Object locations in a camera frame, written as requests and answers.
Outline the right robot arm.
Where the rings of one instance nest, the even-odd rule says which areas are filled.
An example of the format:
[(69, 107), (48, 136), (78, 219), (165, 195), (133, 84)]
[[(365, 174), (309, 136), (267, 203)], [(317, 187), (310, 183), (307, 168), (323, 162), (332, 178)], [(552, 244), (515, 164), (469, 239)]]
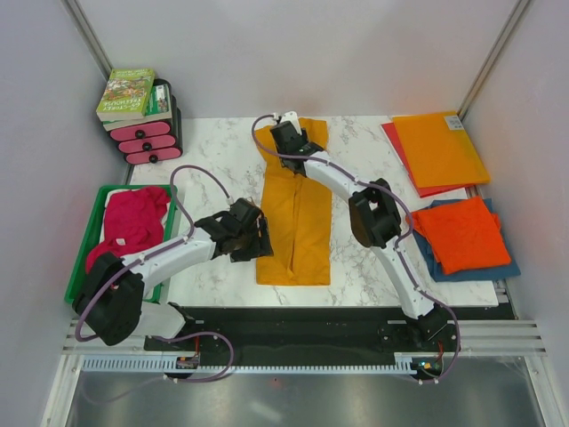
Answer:
[(417, 350), (427, 350), (445, 328), (445, 309), (421, 288), (402, 240), (400, 199), (387, 181), (363, 182), (311, 141), (297, 119), (279, 118), (270, 128), (277, 156), (283, 167), (315, 181), (346, 202), (350, 228), (356, 241), (370, 249), (397, 291), (402, 312), (410, 325), (408, 342)]

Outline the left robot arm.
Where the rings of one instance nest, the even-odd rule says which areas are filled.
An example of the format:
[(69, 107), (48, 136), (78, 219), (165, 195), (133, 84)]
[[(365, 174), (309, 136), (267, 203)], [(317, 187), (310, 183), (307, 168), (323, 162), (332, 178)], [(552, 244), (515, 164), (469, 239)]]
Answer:
[(114, 346), (139, 333), (185, 350), (194, 342), (196, 330), (176, 304), (148, 302), (155, 287), (220, 256), (249, 262), (272, 254), (267, 218), (245, 198), (157, 246), (123, 257), (105, 253), (87, 273), (72, 304), (79, 317), (75, 338), (100, 339)]

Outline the yellow t shirt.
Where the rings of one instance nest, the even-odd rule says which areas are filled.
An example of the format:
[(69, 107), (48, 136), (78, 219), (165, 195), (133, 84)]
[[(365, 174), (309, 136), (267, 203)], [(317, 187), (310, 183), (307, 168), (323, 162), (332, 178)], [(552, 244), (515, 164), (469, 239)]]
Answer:
[(331, 284), (332, 192), (281, 165), (264, 150), (266, 162), (261, 210), (268, 221), (273, 254), (256, 262), (264, 286)]

